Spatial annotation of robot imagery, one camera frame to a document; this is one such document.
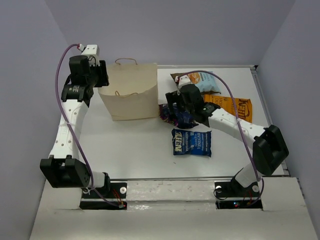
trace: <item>light blue chip bag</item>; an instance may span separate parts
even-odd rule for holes
[[[178,86],[178,78],[184,73],[171,73],[175,84]],[[201,93],[204,94],[220,94],[220,88],[216,83],[216,78],[205,72],[194,72],[187,75],[190,81],[199,88]]]

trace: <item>wall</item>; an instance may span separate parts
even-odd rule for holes
[[[286,138],[320,237],[320,1],[297,0],[264,55],[258,75],[273,122]]]
[[[67,43],[43,0],[4,1],[0,32],[0,239],[24,240],[44,185],[40,159],[57,133],[54,78]]]
[[[68,44],[158,64],[258,64],[295,0],[46,0]]]

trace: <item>paper bag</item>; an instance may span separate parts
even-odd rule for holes
[[[113,121],[156,118],[158,66],[156,63],[118,63],[107,66],[109,86],[98,89]]]
[[[252,103],[250,99],[244,98],[234,98],[236,109],[238,111],[238,115],[240,119],[243,119],[249,123],[252,123]],[[204,95],[204,101],[207,103],[218,104],[224,110],[232,115],[236,115],[234,104],[232,102],[231,97],[228,96],[215,96],[215,95]]]

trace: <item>tabletop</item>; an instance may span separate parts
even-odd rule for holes
[[[177,89],[170,73],[198,68],[158,69],[158,102],[166,103],[165,94]],[[236,98],[252,102],[252,123],[268,126],[251,70],[240,68],[201,68],[213,71],[230,87]],[[218,80],[221,96],[229,96]],[[199,125],[192,131],[212,130],[211,157],[174,156],[173,125],[159,118],[112,121],[111,115],[95,89],[84,118],[80,143],[93,171],[107,172],[112,179],[190,178],[234,176],[250,161],[242,142],[219,130]],[[274,175],[283,175],[280,166]]]

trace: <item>bag handle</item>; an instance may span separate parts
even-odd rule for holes
[[[134,93],[131,93],[131,94],[127,95],[127,96],[120,96],[120,93],[119,93],[118,91],[115,91],[114,94],[115,94],[116,96],[118,96],[119,98],[125,99],[125,98],[127,98],[127,97],[130,97],[131,95],[138,94],[138,93],[137,93],[137,92],[134,92]]]
[[[129,57],[122,57],[122,58],[118,58],[117,60],[115,60],[114,62],[118,65],[121,65],[120,62],[117,62],[118,60],[121,60],[121,59],[127,59],[127,60],[133,60],[135,62],[135,65],[138,65],[137,63],[137,60],[135,60],[134,58],[129,58]]]

